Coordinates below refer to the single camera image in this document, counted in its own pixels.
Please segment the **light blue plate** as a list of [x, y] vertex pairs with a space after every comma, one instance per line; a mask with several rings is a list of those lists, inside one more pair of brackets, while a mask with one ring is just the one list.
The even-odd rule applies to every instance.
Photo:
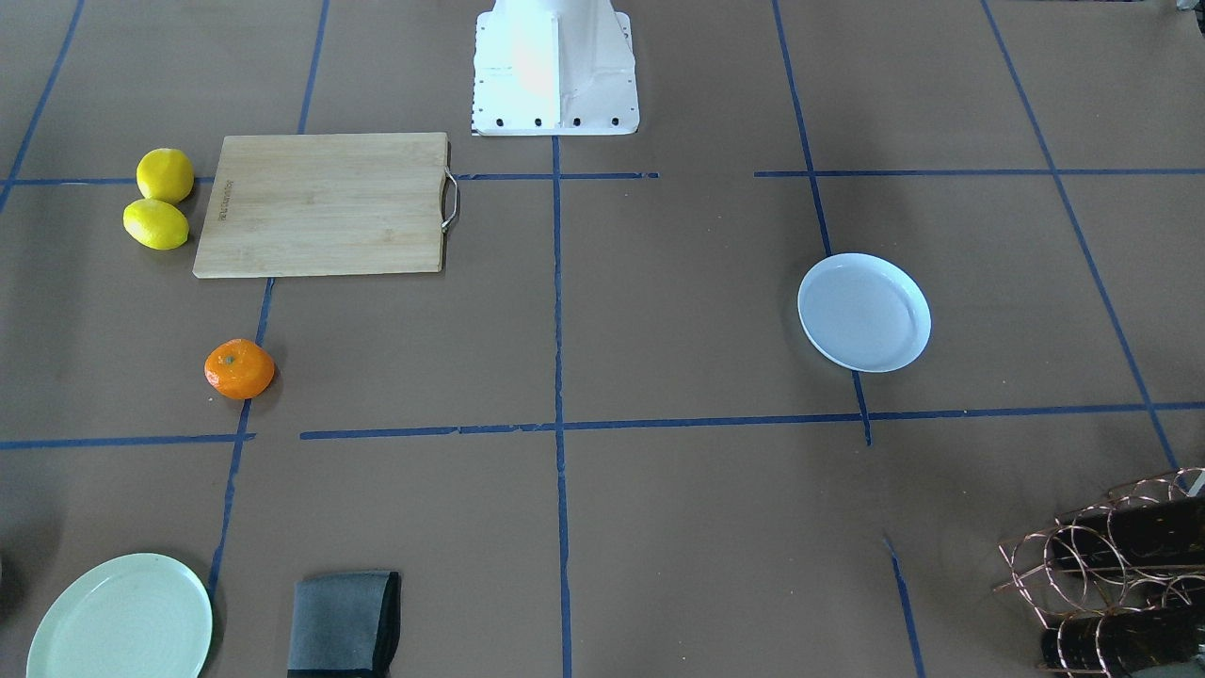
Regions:
[[822, 259], [797, 288], [797, 318], [827, 360], [862, 373], [917, 361], [931, 340], [931, 309], [912, 276], [887, 259], [847, 252]]

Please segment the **light green plate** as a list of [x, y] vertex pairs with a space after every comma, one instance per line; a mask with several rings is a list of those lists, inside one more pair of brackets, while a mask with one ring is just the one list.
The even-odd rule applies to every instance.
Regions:
[[27, 653], [27, 677], [198, 677], [214, 611], [176, 558], [112, 558], [55, 597]]

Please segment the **wooden cutting board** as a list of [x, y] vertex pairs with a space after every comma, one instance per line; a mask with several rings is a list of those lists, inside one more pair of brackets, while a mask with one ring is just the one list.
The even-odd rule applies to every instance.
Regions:
[[458, 199], [446, 132], [229, 135], [193, 273], [439, 273]]

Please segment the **orange fruit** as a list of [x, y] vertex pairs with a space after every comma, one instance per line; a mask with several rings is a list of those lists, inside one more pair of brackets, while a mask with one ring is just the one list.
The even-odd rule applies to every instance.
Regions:
[[229, 340], [206, 356], [202, 375], [216, 393], [247, 400], [261, 395], [271, 385], [276, 365], [252, 340]]

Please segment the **dark grey folded cloth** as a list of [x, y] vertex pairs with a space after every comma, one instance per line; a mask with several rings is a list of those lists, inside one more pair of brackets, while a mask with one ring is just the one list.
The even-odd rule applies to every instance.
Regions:
[[347, 571], [294, 585], [288, 677], [389, 677], [401, 630], [402, 574]]

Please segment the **yellow lemon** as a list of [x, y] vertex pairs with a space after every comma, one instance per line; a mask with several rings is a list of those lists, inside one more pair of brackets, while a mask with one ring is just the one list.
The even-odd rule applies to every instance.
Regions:
[[159, 199], [143, 197], [123, 210], [123, 226], [139, 244], [154, 250], [174, 250], [189, 237], [184, 212]]
[[135, 184], [145, 199], [180, 204], [189, 197], [196, 176], [192, 160], [181, 149], [154, 149], [139, 159]]

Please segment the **dark wine bottle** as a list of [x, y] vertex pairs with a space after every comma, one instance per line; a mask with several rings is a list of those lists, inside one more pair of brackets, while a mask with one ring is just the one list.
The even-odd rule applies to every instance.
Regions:
[[1097, 613], [1050, 621], [1041, 667], [1062, 677], [1203, 677], [1201, 606]]
[[1204, 499], [1098, 512], [1059, 529], [1050, 543], [1056, 566], [1080, 572], [1122, 568], [1186, 573], [1204, 565]]

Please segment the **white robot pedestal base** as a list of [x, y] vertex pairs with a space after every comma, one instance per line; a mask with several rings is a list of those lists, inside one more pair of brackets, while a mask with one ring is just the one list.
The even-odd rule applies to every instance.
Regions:
[[615, 4], [496, 1], [476, 17], [474, 135], [631, 135], [640, 123], [631, 22]]

